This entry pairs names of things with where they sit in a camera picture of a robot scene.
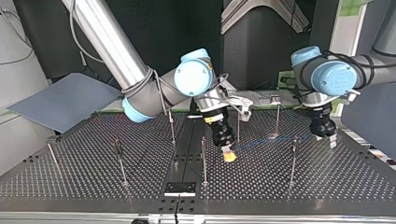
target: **gray panel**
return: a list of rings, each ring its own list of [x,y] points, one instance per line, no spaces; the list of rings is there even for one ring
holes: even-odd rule
[[[118,96],[120,91],[93,78],[72,73],[8,109],[65,133],[94,111],[109,105]]]
[[[367,4],[356,55],[370,52],[389,5],[390,0],[372,1]]]
[[[342,122],[367,142],[396,159],[396,83],[369,86],[344,107]]]

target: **gray surface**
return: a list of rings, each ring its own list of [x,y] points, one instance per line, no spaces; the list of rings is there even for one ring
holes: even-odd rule
[[[396,2],[391,2],[382,22],[374,48],[388,54],[396,54]]]
[[[344,106],[341,117],[349,129],[391,158],[396,158],[395,94],[395,83],[367,87],[353,104]]]
[[[356,55],[370,52],[382,21],[387,15],[390,2],[390,0],[381,0],[371,1],[367,4]]]
[[[71,132],[56,147],[64,179],[55,177],[57,168],[48,151],[38,159],[34,155],[33,163],[22,162],[1,176],[0,215],[6,211],[97,212],[105,213],[103,217],[114,216],[109,213],[146,215],[158,214],[159,207],[172,214],[175,210],[168,209],[176,206],[180,218],[185,214],[234,215],[233,219],[236,215],[396,216],[396,173],[385,163],[342,132],[336,149],[329,149],[328,140],[316,142],[309,134],[309,119],[291,110],[281,111],[280,137],[270,142],[266,136],[274,131],[275,114],[275,110],[254,112],[250,122],[241,123],[241,143],[234,163],[223,162],[201,119],[188,119],[186,129],[177,135],[182,136],[178,158],[172,160],[174,151],[166,117],[135,124],[122,114],[100,115]],[[175,115],[178,131],[184,116]],[[231,112],[230,116],[234,126],[236,114]],[[297,158],[295,186],[289,191],[293,134],[301,136],[302,151]],[[131,148],[126,155],[130,192],[134,192],[129,201],[120,187],[121,173],[110,149],[117,135],[125,139],[126,148]],[[197,156],[203,135],[208,139],[209,189],[201,188],[195,198],[173,203],[166,198],[162,203],[165,176],[170,170],[180,172],[177,168],[182,167],[182,175],[174,178],[181,177],[184,182],[201,180],[202,160]],[[104,198],[95,198],[94,193]]]
[[[177,137],[184,118],[174,115]],[[0,211],[156,213],[174,155],[170,130],[165,116],[136,124],[124,114],[99,115],[53,147],[59,167],[44,148],[0,178]],[[116,137],[124,148],[128,188],[113,152]]]
[[[119,95],[120,91],[102,82],[72,73],[8,109],[65,133],[94,111],[109,105]]]
[[[231,117],[236,128],[236,114]],[[309,119],[291,110],[281,111],[280,136],[269,141],[275,121],[276,111],[270,110],[241,122],[233,163],[224,163],[220,151],[207,143],[209,187],[201,187],[194,213],[396,216],[396,173],[385,163],[342,132],[331,150],[328,140],[317,142],[309,133]],[[290,188],[294,134],[301,138],[301,151]],[[205,136],[211,136],[209,129]]]

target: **metal frame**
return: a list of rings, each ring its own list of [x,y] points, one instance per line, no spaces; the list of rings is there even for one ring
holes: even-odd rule
[[[270,7],[282,17],[287,24],[290,23],[291,14],[293,14],[292,28],[297,33],[300,33],[308,25],[309,21],[297,4],[294,13],[292,13],[293,4],[294,0],[233,0],[221,14],[221,34],[224,35],[254,7]]]

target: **metal bracket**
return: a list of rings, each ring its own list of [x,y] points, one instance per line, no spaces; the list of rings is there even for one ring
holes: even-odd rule
[[[169,182],[166,184],[165,197],[195,197],[195,182]]]
[[[289,24],[291,22],[293,4],[294,0],[233,0],[221,14],[221,34],[224,35],[254,7],[270,7]],[[297,33],[302,32],[309,21],[297,4],[293,17],[292,28]]]
[[[250,107],[253,105],[253,101],[248,98],[240,97],[240,96],[230,96],[226,100],[230,105],[238,105],[241,106],[242,112],[244,116],[240,116],[242,121],[249,121],[251,116]]]

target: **white wall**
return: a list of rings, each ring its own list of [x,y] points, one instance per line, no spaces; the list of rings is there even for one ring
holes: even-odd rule
[[[0,0],[0,7],[16,11],[12,0]],[[24,36],[21,23],[7,14]],[[0,63],[25,57],[30,49],[0,18]],[[48,87],[44,72],[33,54],[19,63],[0,65],[0,175],[42,148],[53,131],[6,110],[9,105]]]

